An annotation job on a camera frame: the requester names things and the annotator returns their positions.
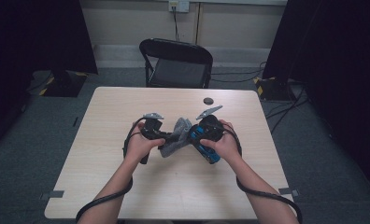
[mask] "wooden table top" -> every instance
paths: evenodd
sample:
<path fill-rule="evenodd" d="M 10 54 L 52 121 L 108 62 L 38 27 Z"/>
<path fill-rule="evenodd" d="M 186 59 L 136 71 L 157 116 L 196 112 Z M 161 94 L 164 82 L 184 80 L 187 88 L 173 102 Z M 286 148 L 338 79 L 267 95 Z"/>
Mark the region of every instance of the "wooden table top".
<path fill-rule="evenodd" d="M 205 105 L 206 97 L 214 104 Z M 144 114 L 159 113 L 164 117 L 160 130 L 172 132 L 179 118 L 196 124 L 201 112 L 217 105 L 223 108 L 214 115 L 233 123 L 244 160 L 275 189 L 286 189 L 288 183 L 256 92 L 100 87 L 54 188 L 64 195 L 50 198 L 45 216 L 75 218 L 121 164 L 124 139 Z M 154 148 L 148 164 L 139 164 L 133 178 L 119 218 L 256 219 L 228 163 L 220 160 L 211 165 L 192 145 L 168 158 Z M 284 196 L 292 200 L 290 194 Z"/>

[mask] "carpeted floor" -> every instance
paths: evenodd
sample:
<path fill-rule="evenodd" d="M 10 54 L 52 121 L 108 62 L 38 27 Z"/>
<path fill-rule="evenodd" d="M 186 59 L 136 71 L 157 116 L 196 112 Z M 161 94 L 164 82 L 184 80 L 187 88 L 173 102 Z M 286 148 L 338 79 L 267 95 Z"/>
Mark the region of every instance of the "carpeted floor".
<path fill-rule="evenodd" d="M 210 88 L 255 91 L 250 79 L 258 73 L 250 74 L 253 71 L 258 68 L 215 67 Z M 77 98 L 38 96 L 43 85 L 30 91 L 26 111 L 0 141 L 0 223 L 74 223 L 46 219 L 48 201 L 40 197 L 53 190 L 93 91 L 99 86 L 145 85 L 143 68 L 101 68 L 99 73 L 87 78 Z M 31 87 L 43 83 L 49 74 L 35 73 Z M 292 84 L 295 95 L 302 88 Z M 277 124 L 273 139 L 289 185 L 300 193 L 294 200 L 302 209 L 304 223 L 370 224 L 369 182 L 330 138 L 329 125 L 307 101 L 304 91 L 300 97 L 299 103 L 305 103 L 292 109 L 279 124 L 282 114 L 267 121 L 270 129 Z M 266 116 L 291 106 L 290 102 L 261 104 Z"/>

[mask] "wall socket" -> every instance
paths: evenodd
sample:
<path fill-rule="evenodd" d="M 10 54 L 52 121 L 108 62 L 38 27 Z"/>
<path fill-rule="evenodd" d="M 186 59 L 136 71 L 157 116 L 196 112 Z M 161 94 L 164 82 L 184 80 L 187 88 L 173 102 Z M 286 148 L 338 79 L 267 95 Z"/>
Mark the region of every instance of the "wall socket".
<path fill-rule="evenodd" d="M 189 1 L 168 1 L 168 11 L 189 12 Z"/>

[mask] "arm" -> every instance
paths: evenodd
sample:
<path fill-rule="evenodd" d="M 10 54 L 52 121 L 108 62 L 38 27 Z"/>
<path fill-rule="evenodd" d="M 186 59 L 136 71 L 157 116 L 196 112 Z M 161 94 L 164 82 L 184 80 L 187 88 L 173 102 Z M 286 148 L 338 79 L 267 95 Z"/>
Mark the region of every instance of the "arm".
<path fill-rule="evenodd" d="M 224 126 L 227 125 L 233 128 L 229 122 L 224 120 L 220 120 L 220 122 Z M 214 148 L 229 163 L 242 185 L 246 188 L 279 195 L 241 158 L 236 142 L 229 133 L 225 133 L 218 142 L 202 139 L 200 143 L 206 147 Z M 261 223 L 298 223 L 295 214 L 287 204 L 251 194 L 247 194 L 247 197 Z"/>
<path fill-rule="evenodd" d="M 133 130 L 133 133 L 139 133 L 143 126 L 144 123 L 139 122 Z M 130 139 L 127 154 L 123 162 L 94 199 L 99 199 L 125 189 L 141 159 L 146 156 L 153 147 L 162 144 L 164 144 L 164 139 L 148 140 L 142 136 L 141 133 L 133 135 Z M 124 195 L 90 208 L 83 214 L 78 223 L 116 223 L 118 214 L 121 210 L 123 197 Z"/>

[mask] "baseboard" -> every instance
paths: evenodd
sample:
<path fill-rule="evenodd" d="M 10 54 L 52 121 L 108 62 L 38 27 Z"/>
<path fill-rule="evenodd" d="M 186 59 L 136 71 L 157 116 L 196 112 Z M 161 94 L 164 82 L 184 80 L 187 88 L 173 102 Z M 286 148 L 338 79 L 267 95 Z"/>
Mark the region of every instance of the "baseboard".
<path fill-rule="evenodd" d="M 214 67 L 259 67 L 266 62 L 270 49 L 226 49 L 206 47 L 214 59 Z M 95 45 L 97 67 L 144 67 L 138 46 Z"/>

